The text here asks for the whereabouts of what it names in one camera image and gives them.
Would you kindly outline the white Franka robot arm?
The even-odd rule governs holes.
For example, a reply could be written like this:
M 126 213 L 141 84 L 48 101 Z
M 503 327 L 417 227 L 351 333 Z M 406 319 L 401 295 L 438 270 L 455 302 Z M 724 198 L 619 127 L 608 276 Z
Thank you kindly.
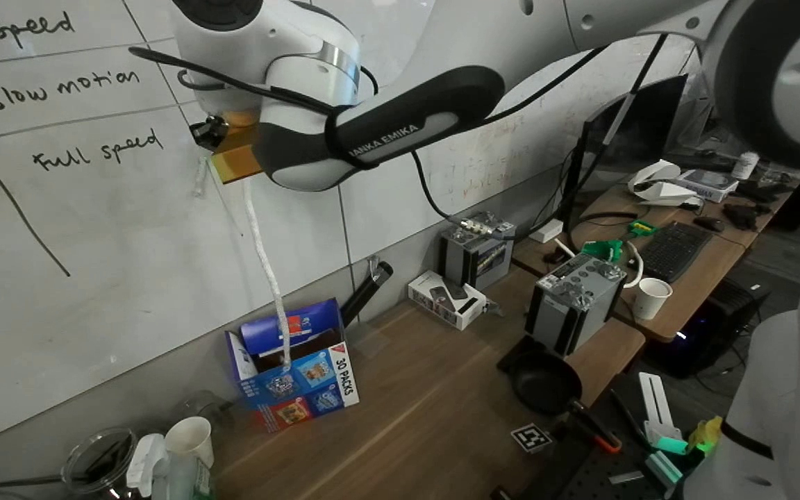
M 371 97 L 362 43 L 319 7 L 171 0 L 171 19 L 167 61 L 214 120 L 258 123 L 252 158 L 287 188 L 333 188 L 473 130 L 534 72 L 644 33 L 691 40 L 724 127 L 800 169 L 800 0 L 433 0 L 406 70 Z M 674 500 L 800 500 L 800 302 L 758 326 L 723 440 Z

